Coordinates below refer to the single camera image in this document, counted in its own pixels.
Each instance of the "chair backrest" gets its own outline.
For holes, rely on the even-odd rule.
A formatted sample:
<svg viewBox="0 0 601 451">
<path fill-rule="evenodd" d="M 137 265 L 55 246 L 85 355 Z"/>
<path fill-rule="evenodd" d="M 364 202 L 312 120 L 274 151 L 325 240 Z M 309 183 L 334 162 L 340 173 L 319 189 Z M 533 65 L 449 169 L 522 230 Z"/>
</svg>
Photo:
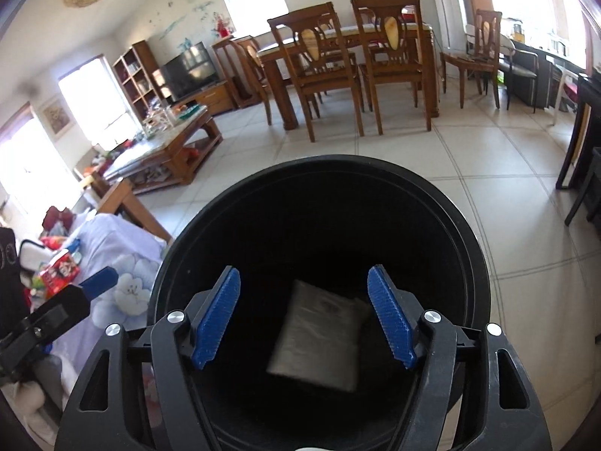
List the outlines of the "chair backrest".
<svg viewBox="0 0 601 451">
<path fill-rule="evenodd" d="M 265 72 L 263 71 L 263 65 L 261 64 L 261 60 L 258 56 L 261 46 L 257 40 L 254 37 L 247 35 L 246 37 L 234 39 L 234 42 L 241 46 L 246 55 L 251 59 L 251 67 L 253 72 L 257 75 L 259 81 L 264 80 Z"/>
<path fill-rule="evenodd" d="M 474 27 L 476 36 L 474 42 L 474 58 L 499 62 L 501 49 L 501 12 L 492 10 L 476 10 Z"/>
<path fill-rule="evenodd" d="M 359 14 L 361 15 L 361 21 L 363 24 L 373 24 L 376 16 L 369 8 L 359 8 Z"/>
<path fill-rule="evenodd" d="M 267 21 L 279 48 L 282 50 L 290 77 L 295 85 L 313 80 L 314 75 L 338 74 L 346 71 L 352 79 L 349 53 L 340 30 L 340 21 L 332 2 L 310 6 Z M 284 26 L 292 31 L 292 42 L 287 47 L 279 29 Z M 344 70 L 328 64 L 328 56 L 340 51 Z M 302 70 L 295 65 L 292 56 L 300 56 L 307 67 Z"/>
<path fill-rule="evenodd" d="M 240 45 L 238 41 L 230 41 L 230 46 L 240 61 L 242 71 L 244 71 L 244 76 L 246 77 L 248 84 L 253 87 L 257 93 L 262 94 L 261 91 L 263 89 L 263 84 L 261 83 L 261 79 L 257 76 L 254 66 L 255 62 L 252 58 L 252 55 L 246 50 L 246 46 L 244 44 L 245 42 Z"/>
<path fill-rule="evenodd" d="M 420 71 L 421 63 L 417 49 L 423 50 L 424 42 L 423 21 L 421 18 L 420 0 L 350 0 L 359 27 L 359 38 L 365 53 L 368 70 L 370 68 L 388 67 L 404 71 Z M 403 9 L 411 7 L 411 21 L 405 19 Z M 373 15 L 374 32 L 366 32 L 364 15 Z M 410 30 L 417 31 L 417 48 L 415 37 L 410 36 Z M 378 56 L 386 54 L 386 61 L 376 60 L 376 53 L 370 52 L 369 44 L 377 40 Z"/>
</svg>

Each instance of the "picture frame on wall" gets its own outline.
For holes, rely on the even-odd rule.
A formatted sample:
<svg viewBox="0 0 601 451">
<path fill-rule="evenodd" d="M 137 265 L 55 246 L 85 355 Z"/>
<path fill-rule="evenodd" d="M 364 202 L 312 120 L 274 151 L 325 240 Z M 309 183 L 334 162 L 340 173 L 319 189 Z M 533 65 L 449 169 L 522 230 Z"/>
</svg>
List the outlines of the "picture frame on wall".
<svg viewBox="0 0 601 451">
<path fill-rule="evenodd" d="M 61 94 L 52 97 L 38 110 L 39 118 L 53 141 L 64 136 L 75 123 L 71 110 Z"/>
</svg>

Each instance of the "blue clamp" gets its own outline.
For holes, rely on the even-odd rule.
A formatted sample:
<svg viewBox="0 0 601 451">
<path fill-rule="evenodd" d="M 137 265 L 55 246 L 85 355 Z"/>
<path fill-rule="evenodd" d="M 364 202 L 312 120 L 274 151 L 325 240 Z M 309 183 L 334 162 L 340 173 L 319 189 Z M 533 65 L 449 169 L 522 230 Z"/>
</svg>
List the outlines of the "blue clamp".
<svg viewBox="0 0 601 451">
<path fill-rule="evenodd" d="M 196 369 L 204 368 L 217 354 L 239 296 L 240 273 L 236 268 L 228 266 L 221 273 L 192 322 L 195 338 L 190 359 Z"/>
<path fill-rule="evenodd" d="M 414 348 L 414 329 L 399 305 L 390 277 L 380 265 L 374 266 L 367 275 L 367 292 L 386 339 L 393 351 L 394 359 L 402 361 L 405 367 L 413 369 L 418 357 Z"/>
</svg>

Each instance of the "wooden cabinet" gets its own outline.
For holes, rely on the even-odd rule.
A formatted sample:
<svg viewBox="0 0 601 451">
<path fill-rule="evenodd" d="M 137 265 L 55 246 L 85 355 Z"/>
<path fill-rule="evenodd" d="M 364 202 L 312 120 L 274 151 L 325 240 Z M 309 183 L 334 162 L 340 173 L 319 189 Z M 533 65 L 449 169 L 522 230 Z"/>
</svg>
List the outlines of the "wooden cabinet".
<svg viewBox="0 0 601 451">
<path fill-rule="evenodd" d="M 221 81 L 210 88 L 190 95 L 180 103 L 188 103 L 192 100 L 198 104 L 206 105 L 211 115 L 222 114 L 235 108 L 225 81 Z"/>
<path fill-rule="evenodd" d="M 140 122 L 146 118 L 151 103 L 155 99 L 163 99 L 152 75 L 158 68 L 159 65 L 146 41 L 133 44 L 113 64 L 117 79 Z"/>
</svg>

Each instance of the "wooden coffee table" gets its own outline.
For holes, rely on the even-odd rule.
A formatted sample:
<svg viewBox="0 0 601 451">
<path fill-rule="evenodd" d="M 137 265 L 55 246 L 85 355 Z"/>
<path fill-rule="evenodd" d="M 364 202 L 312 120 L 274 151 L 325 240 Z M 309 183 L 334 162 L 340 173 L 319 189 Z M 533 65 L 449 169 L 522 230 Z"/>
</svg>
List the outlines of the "wooden coffee table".
<svg viewBox="0 0 601 451">
<path fill-rule="evenodd" d="M 187 144 L 187 141 L 200 129 L 203 129 L 208 137 Z M 171 176 L 162 182 L 134 184 L 133 192 L 137 194 L 170 185 L 189 185 L 200 164 L 222 140 L 223 137 L 208 108 L 202 106 L 185 122 L 159 132 L 151 139 L 140 141 L 126 150 L 106 170 L 104 179 L 114 183 L 119 178 L 130 177 L 131 179 L 147 168 L 164 165 L 170 170 Z M 183 151 L 184 146 L 194 147 L 198 151 L 198 157 L 189 158 L 189 154 Z"/>
</svg>

